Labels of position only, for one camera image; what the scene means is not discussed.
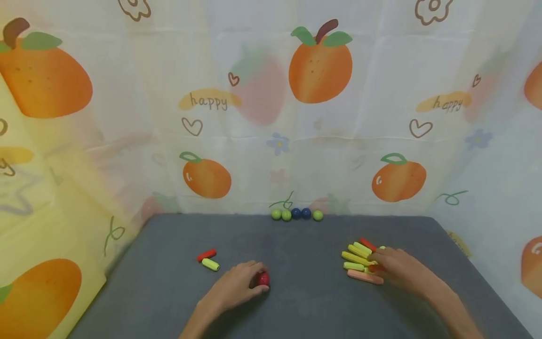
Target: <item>printed backdrop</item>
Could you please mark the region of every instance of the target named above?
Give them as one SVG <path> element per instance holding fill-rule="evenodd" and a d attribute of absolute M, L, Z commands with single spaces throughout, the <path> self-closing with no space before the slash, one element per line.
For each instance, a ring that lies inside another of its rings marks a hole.
<path fill-rule="evenodd" d="M 65 336 L 153 214 L 309 206 L 433 216 L 541 333 L 533 2 L 4 1 L 0 313 L 66 267 Z"/>

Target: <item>yellow cylinder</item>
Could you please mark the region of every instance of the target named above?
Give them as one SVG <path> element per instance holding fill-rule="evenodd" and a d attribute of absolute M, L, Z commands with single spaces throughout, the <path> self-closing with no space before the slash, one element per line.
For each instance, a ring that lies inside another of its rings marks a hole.
<path fill-rule="evenodd" d="M 359 249 L 360 251 L 366 252 L 367 256 L 370 256 L 372 254 L 372 251 L 370 250 L 370 248 L 365 247 L 364 245 L 358 243 L 357 241 L 354 242 L 354 247 Z"/>
<path fill-rule="evenodd" d="M 212 261 L 211 259 L 208 259 L 208 258 L 205 258 L 202 260 L 202 264 L 203 266 L 207 267 L 208 269 L 212 270 L 212 271 L 218 271 L 218 269 L 220 268 L 220 265 L 214 261 Z"/>
<path fill-rule="evenodd" d="M 344 263 L 343 264 L 343 268 L 345 270 L 355 270 L 355 271 L 360 271 L 360 272 L 365 272 L 366 268 L 365 266 L 363 266 L 362 264 L 355 264 L 355 263 Z"/>
<path fill-rule="evenodd" d="M 358 263 L 358 264 L 362 264 L 364 266 L 369 266 L 369 262 L 367 260 L 363 259 L 362 257 L 358 257 L 357 255 L 354 255 L 354 254 L 349 253 L 349 252 L 343 251 L 342 254 L 341 254 L 341 257 L 343 257 L 344 259 L 346 259 L 348 261 L 351 261 L 353 263 Z"/>
<path fill-rule="evenodd" d="M 369 257 L 369 254 L 367 254 L 367 252 L 362 251 L 353 245 L 348 245 L 348 250 L 357 255 L 358 257 L 362 257 L 364 259 L 367 259 Z"/>

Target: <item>red ball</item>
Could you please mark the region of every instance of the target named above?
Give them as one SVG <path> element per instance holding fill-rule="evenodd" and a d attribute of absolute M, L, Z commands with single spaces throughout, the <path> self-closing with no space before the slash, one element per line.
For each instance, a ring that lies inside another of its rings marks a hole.
<path fill-rule="evenodd" d="M 256 274 L 256 286 L 265 285 L 269 286 L 269 275 L 267 272 L 261 272 Z"/>

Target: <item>yellow brush stroke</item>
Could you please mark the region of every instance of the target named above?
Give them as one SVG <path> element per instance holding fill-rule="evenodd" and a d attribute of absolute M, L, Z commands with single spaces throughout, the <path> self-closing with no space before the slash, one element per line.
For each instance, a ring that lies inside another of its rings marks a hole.
<path fill-rule="evenodd" d="M 440 102 L 440 107 L 435 107 L 436 101 Z M 435 97 L 429 98 L 426 101 L 422 101 L 416 107 L 416 112 L 423 113 L 442 108 L 445 103 L 453 103 L 454 101 L 461 101 L 462 106 L 468 107 L 472 103 L 472 98 L 469 93 L 463 91 L 455 91 L 450 94 L 441 94 Z"/>
<path fill-rule="evenodd" d="M 459 246 L 461 251 L 467 256 L 467 258 L 472 257 L 472 253 L 470 252 L 469 248 L 467 247 L 467 245 L 465 244 L 465 242 L 463 241 L 463 239 L 461 239 L 459 235 L 457 235 L 456 233 L 452 231 L 446 231 L 446 233 L 448 233 L 450 238 Z"/>
<path fill-rule="evenodd" d="M 204 99 L 207 101 L 208 99 L 219 99 L 219 100 L 227 100 L 229 105 L 234 105 L 236 107 L 240 107 L 242 104 L 241 98 L 236 96 L 233 93 L 227 92 L 227 91 L 221 91 L 220 89 L 216 88 L 201 88 L 197 89 L 195 91 L 191 91 L 187 95 L 185 95 L 180 101 L 179 101 L 179 108 L 183 111 L 188 111 L 192 109 L 194 106 L 192 99 L 194 99 L 197 103 L 200 99 Z"/>
<path fill-rule="evenodd" d="M 34 158 L 34 153 L 24 147 L 0 147 L 0 159 L 10 165 L 24 164 Z"/>

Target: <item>ball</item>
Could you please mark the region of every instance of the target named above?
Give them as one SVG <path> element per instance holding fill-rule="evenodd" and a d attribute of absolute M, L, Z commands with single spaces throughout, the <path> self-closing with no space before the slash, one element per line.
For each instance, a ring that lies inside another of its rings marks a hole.
<path fill-rule="evenodd" d="M 267 272 L 261 272 L 256 274 L 255 277 L 256 286 L 266 285 L 269 286 L 269 275 Z"/>
<path fill-rule="evenodd" d="M 315 210 L 312 214 L 312 218 L 316 221 L 320 221 L 324 218 L 324 214 L 320 210 Z"/>
<path fill-rule="evenodd" d="M 284 221 L 290 221 L 292 219 L 292 212 L 288 211 L 287 209 L 283 210 L 282 219 Z"/>
<path fill-rule="evenodd" d="M 305 220 L 308 220 L 311 218 L 311 210 L 308 209 L 308 208 L 304 208 L 302 211 L 301 211 L 301 216 L 303 217 L 303 219 Z"/>
<path fill-rule="evenodd" d="M 278 220 L 280 219 L 281 216 L 282 216 L 281 210 L 274 209 L 271 211 L 271 218 L 273 218 L 273 220 Z"/>
<path fill-rule="evenodd" d="M 297 220 L 301 218 L 301 210 L 299 208 L 292 209 L 292 219 Z"/>

